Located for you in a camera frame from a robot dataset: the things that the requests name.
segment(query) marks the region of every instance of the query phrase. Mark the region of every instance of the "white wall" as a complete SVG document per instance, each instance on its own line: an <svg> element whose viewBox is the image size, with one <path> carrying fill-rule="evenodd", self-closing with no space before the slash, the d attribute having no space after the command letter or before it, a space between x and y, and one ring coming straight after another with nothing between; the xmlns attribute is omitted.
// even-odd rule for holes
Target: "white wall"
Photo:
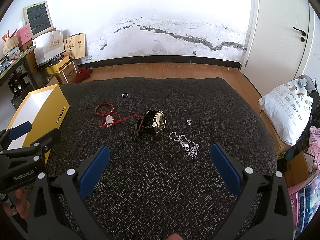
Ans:
<svg viewBox="0 0 320 240"><path fill-rule="evenodd" d="M0 22L0 36L2 37L8 30L12 34L18 28L18 22L23 18L23 8L44 0L14 0L3 19ZM0 40L0 58L3 57L3 41ZM9 86L5 83L0 87L0 130L7 128L15 109L11 104L13 94Z"/></svg>
<svg viewBox="0 0 320 240"><path fill-rule="evenodd" d="M240 61L251 0L47 0L64 35L86 33L82 62L141 55Z"/></svg>
<svg viewBox="0 0 320 240"><path fill-rule="evenodd" d="M313 80L316 78L318 89L320 89L320 20L315 15L315 33L311 52L304 74L310 76Z"/></svg>

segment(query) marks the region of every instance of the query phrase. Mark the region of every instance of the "straw hat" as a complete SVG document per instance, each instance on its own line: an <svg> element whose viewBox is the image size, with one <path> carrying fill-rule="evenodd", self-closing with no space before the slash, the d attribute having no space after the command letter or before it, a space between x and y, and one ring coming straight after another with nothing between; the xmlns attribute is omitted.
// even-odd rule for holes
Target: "straw hat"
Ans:
<svg viewBox="0 0 320 240"><path fill-rule="evenodd" d="M3 55L7 55L7 53L12 50L13 48L17 47L19 45L19 40L15 35L17 30L10 36L9 31L6 33L3 37L2 40L4 41L4 46L3 46Z"/></svg>

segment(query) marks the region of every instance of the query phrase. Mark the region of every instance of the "finger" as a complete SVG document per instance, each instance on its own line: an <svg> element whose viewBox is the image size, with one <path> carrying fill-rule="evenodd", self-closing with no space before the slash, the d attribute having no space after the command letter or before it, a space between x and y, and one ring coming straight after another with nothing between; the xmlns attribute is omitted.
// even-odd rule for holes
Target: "finger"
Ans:
<svg viewBox="0 0 320 240"><path fill-rule="evenodd" d="M0 203L5 213L7 214L7 216L12 217L13 216L12 209L6 203L3 203L2 201L0 201Z"/></svg>
<svg viewBox="0 0 320 240"><path fill-rule="evenodd" d="M22 199L23 198L23 193L24 193L24 188L19 188L14 191L14 195L16 196L17 199Z"/></svg>
<svg viewBox="0 0 320 240"><path fill-rule="evenodd" d="M26 195L23 194L21 200L19 200L16 204L16 210L19 213L19 215L26 219L29 216L29 207L26 199Z"/></svg>
<svg viewBox="0 0 320 240"><path fill-rule="evenodd" d="M183 240L183 238L181 236L179 236L178 234L173 234L173 235L169 236L167 240Z"/></svg>

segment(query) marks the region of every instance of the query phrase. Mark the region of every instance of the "black baseboard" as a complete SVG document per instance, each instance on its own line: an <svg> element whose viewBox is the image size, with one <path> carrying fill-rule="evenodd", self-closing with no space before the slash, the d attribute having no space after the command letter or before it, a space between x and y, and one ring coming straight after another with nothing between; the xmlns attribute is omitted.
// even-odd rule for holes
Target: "black baseboard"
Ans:
<svg viewBox="0 0 320 240"><path fill-rule="evenodd" d="M222 60L217 58L209 57L194 57L194 56L173 56L173 55L151 55L151 56L135 56L135 57L121 57L105 59L95 62L89 62L85 64L80 64L79 67L84 68L97 68L106 67L113 65L124 65L124 64L134 64L134 63L194 63L194 64L207 64L207 65L217 65L223 67L232 67L240 69L241 64L239 62Z"/></svg>

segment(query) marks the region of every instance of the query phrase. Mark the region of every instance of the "silver necklace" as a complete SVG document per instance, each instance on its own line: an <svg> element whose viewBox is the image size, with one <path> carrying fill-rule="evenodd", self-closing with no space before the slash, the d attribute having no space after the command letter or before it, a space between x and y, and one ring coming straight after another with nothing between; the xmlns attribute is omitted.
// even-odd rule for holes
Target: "silver necklace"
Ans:
<svg viewBox="0 0 320 240"><path fill-rule="evenodd" d="M171 138L171 135L172 135L172 134L174 134L177 139ZM184 137L185 140L188 141L188 143L190 143L191 145L193 145L193 147L190 147L189 144L186 144L186 143L184 142L184 140L182 139L182 137ZM176 132L172 132L172 133L170 133L170 135L169 135L169 139L171 139L172 141L179 142L179 143L181 144L181 147L185 149L185 151L187 152L188 155L190 155L191 159L194 159L194 158L196 157L196 155L197 155L197 153L198 153L198 151L199 151L198 148L199 148L200 146L199 146L198 144L195 144L195 143L192 142L192 141L189 141L184 134L182 134L182 135L180 135L180 136L178 137L177 134L176 134Z"/></svg>

